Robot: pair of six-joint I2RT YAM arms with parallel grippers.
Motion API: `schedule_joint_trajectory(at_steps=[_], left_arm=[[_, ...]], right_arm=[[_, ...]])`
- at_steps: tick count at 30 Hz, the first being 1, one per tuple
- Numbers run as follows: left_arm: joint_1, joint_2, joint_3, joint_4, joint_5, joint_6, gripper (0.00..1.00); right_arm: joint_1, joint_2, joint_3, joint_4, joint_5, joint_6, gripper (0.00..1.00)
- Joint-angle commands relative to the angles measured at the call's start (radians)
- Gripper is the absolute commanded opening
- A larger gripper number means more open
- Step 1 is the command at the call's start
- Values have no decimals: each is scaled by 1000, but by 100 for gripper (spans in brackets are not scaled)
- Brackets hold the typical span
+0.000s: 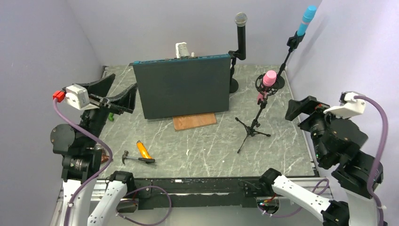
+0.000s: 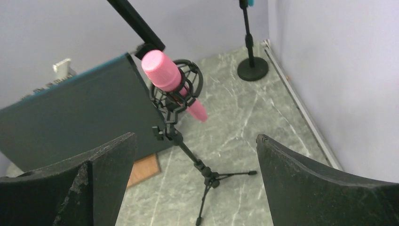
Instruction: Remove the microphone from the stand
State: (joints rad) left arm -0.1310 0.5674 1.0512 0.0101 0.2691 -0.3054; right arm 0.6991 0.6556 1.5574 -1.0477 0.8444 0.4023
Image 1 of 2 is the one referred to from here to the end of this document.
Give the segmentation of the pink microphone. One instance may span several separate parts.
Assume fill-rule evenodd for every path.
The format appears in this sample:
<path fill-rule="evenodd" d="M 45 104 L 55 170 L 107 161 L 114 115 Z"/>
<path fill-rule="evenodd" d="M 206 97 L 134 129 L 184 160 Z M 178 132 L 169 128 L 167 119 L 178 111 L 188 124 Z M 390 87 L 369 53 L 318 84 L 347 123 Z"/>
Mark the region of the pink microphone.
<path fill-rule="evenodd" d="M 272 90 L 274 83 L 276 82 L 277 73 L 274 70 L 269 70 L 264 74 L 261 74 L 256 82 L 255 87 L 258 91 L 257 103 L 260 104 L 261 101 L 267 96 L 267 94 Z"/>

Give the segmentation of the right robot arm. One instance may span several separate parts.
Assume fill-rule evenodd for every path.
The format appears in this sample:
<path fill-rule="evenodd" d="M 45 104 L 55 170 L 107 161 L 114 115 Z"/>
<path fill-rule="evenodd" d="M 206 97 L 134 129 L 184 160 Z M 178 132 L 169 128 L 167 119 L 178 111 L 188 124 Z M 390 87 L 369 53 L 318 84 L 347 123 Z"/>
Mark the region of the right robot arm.
<path fill-rule="evenodd" d="M 373 104 L 383 121 L 382 136 L 377 154 L 371 156 L 361 150 L 368 137 L 352 122 L 352 117 L 364 113 L 366 103 Z M 372 99 L 355 92 L 344 92 L 339 106 L 329 106 L 308 96 L 291 99 L 285 115 L 291 121 L 300 114 L 307 118 L 298 124 L 310 133 L 318 166 L 329 169 L 348 200 L 335 201 L 315 194 L 289 180 L 275 169 L 268 169 L 259 178 L 264 195 L 282 195 L 310 212 L 325 226 L 384 226 L 383 205 L 375 194 L 383 181 L 381 156 L 388 134 L 386 113 Z"/>

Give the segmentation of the black round base mic stand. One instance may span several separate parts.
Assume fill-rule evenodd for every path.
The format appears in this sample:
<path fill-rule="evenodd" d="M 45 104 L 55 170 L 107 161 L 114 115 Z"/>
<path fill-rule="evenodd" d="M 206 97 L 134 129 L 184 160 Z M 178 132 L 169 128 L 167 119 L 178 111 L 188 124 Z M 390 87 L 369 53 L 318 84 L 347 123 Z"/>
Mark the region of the black round base mic stand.
<path fill-rule="evenodd" d="M 236 51 L 230 50 L 229 55 L 231 58 L 229 93 L 232 94 L 232 93 L 235 93 L 239 88 L 239 83 L 237 82 L 236 79 L 233 78 L 234 73 L 235 73 L 235 65 L 236 65 L 237 59 L 245 60 L 246 53 L 241 53 L 241 51 L 238 49 Z"/>

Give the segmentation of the black tripod shock mount stand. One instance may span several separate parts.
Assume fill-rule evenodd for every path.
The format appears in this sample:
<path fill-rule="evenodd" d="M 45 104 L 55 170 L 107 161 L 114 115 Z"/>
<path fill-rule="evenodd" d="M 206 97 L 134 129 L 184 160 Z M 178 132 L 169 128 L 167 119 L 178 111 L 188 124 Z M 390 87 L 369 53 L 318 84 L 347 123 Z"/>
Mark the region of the black tripod shock mount stand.
<path fill-rule="evenodd" d="M 252 120 L 251 125 L 248 126 L 245 123 L 243 123 L 238 117 L 235 118 L 235 120 L 237 122 L 239 122 L 241 125 L 243 125 L 243 127 L 245 128 L 246 131 L 246 137 L 244 138 L 241 146 L 239 147 L 239 149 L 237 150 L 237 153 L 241 152 L 241 149 L 245 143 L 245 141 L 247 140 L 248 137 L 254 137 L 255 135 L 264 135 L 266 137 L 271 137 L 271 134 L 267 134 L 267 133 L 263 133 L 260 131 L 257 131 L 256 128 L 260 127 L 260 122 L 258 121 L 262 111 L 266 108 L 267 104 L 268 104 L 268 98 L 270 96 L 273 96 L 274 94 L 277 93 L 278 90 L 275 90 L 272 88 L 272 90 L 267 94 L 267 96 L 263 99 L 263 101 L 260 102 L 260 104 L 257 103 L 257 105 L 259 105 L 259 111 L 257 112 L 257 115 L 255 116 L 255 118 Z"/>

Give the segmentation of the black handheld microphone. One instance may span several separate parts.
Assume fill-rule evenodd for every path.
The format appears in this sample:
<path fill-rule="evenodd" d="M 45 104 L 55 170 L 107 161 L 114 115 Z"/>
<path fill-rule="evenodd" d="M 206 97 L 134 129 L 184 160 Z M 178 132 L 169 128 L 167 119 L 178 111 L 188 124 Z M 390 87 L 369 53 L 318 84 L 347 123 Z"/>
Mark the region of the black handheld microphone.
<path fill-rule="evenodd" d="M 239 12 L 235 16 L 235 23 L 237 26 L 237 39 L 238 39 L 238 50 L 236 51 L 237 58 L 240 60 L 246 59 L 246 23 L 247 15 L 243 12 Z"/>

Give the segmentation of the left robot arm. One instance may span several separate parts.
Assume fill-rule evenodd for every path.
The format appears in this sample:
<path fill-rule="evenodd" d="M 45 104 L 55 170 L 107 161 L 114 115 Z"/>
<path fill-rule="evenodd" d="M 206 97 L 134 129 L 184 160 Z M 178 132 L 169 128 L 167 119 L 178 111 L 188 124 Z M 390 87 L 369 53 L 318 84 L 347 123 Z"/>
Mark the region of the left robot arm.
<path fill-rule="evenodd" d="M 63 206 L 62 226 L 104 226 L 121 199 L 136 189 L 131 172 L 111 174 L 108 186 L 94 210 L 90 210 L 92 193 L 98 176 L 110 165 L 101 163 L 103 150 L 113 158 L 110 147 L 99 137 L 109 114 L 132 113 L 138 85 L 131 84 L 115 96 L 108 92 L 115 74 L 89 83 L 74 83 L 53 94 L 53 107 L 61 102 L 81 110 L 79 124 L 65 118 L 50 134 L 53 153 L 62 156 Z"/>

